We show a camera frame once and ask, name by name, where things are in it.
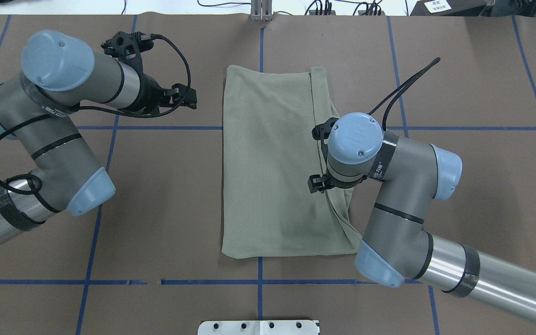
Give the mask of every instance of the white plastic plate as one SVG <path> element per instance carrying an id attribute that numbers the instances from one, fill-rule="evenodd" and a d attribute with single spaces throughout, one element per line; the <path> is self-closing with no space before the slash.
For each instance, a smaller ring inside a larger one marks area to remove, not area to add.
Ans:
<path id="1" fill-rule="evenodd" d="M 202 322 L 198 335 L 319 335 L 315 320 Z"/>

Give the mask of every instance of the gray metal bracket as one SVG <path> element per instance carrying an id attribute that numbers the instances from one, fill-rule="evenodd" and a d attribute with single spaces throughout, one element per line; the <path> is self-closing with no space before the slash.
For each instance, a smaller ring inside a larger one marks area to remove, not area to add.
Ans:
<path id="1" fill-rule="evenodd" d="M 252 21 L 272 21 L 272 0 L 251 0 Z"/>

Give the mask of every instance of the green cloth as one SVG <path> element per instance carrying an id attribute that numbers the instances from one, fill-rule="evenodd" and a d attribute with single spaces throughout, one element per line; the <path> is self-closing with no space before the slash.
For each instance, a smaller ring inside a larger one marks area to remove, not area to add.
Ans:
<path id="1" fill-rule="evenodd" d="M 262 74 L 229 66 L 223 106 L 222 252 L 234 258 L 355 253 L 351 189 L 309 193 L 326 170 L 316 124 L 338 113 L 326 70 Z"/>

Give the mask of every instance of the white bracket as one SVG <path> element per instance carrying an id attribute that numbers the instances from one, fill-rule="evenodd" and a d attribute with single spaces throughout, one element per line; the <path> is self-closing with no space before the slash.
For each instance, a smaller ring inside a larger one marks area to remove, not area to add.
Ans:
<path id="1" fill-rule="evenodd" d="M 272 0 L 251 0 L 252 21 L 272 21 Z"/>
<path id="2" fill-rule="evenodd" d="M 202 322 L 198 335 L 320 335 L 317 320 Z"/>

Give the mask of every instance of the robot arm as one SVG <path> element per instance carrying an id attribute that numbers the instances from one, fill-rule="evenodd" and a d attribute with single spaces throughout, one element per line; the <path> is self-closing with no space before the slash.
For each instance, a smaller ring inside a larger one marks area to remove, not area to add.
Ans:
<path id="1" fill-rule="evenodd" d="M 536 322 L 536 273 L 423 230 L 431 200 L 448 199 L 457 187 L 458 155 L 382 133 L 363 113 L 329 119 L 312 134 L 327 167 L 324 176 L 310 176 L 312 193 L 366 178 L 382 183 L 355 260 L 361 274 L 392 288 L 413 278 Z"/>
<path id="2" fill-rule="evenodd" d="M 137 117 L 159 116 L 159 106 L 196 108 L 189 83 L 162 89 L 143 73 L 140 53 L 153 47 L 153 38 L 163 37 L 119 32 L 102 44 L 106 55 L 52 30 L 30 38 L 22 52 L 23 71 L 0 84 L 0 139 L 9 133 L 7 138 L 20 140 L 38 168 L 32 177 L 0 181 L 0 244 L 64 209 L 84 214 L 115 193 L 67 117 L 82 100 Z"/>

